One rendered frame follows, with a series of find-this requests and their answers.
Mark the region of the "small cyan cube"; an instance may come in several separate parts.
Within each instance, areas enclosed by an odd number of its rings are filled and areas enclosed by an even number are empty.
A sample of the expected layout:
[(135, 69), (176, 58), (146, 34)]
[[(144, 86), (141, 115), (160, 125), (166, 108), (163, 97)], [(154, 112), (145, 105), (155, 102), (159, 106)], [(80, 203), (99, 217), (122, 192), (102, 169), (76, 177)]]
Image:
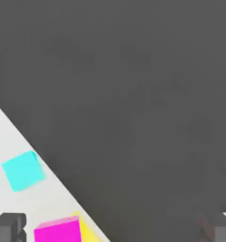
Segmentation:
[(2, 163), (2, 168), (14, 192), (25, 190), (46, 178), (37, 154), (32, 150)]

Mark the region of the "large yellow box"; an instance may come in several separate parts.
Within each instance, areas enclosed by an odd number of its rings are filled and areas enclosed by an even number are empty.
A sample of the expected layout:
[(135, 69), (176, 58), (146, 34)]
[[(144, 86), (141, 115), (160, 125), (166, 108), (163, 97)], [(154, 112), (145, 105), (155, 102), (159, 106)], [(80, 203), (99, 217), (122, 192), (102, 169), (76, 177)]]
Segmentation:
[(82, 242), (103, 242), (78, 211), (75, 211), (72, 216), (79, 216)]

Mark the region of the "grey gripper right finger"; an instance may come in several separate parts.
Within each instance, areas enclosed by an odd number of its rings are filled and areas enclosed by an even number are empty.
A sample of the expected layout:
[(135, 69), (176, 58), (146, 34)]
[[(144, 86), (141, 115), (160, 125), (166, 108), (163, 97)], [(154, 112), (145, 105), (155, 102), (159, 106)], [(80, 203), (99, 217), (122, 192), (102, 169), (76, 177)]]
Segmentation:
[(201, 215), (198, 224), (198, 242), (226, 242), (226, 212), (212, 217)]

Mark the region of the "small magenta cube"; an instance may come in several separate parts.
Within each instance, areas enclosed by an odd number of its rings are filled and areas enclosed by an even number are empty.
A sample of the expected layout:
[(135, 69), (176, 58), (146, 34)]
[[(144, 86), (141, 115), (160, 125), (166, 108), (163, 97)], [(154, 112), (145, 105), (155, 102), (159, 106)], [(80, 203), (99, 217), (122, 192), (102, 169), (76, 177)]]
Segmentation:
[(79, 216), (40, 224), (34, 229), (35, 242), (82, 242)]

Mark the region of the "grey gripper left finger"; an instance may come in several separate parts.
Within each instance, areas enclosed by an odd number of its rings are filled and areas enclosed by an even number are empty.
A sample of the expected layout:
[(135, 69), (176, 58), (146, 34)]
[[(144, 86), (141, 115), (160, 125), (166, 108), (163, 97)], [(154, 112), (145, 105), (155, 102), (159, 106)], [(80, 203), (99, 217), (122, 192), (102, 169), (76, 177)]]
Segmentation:
[(0, 215), (0, 242), (26, 242), (24, 230), (25, 213), (2, 213)]

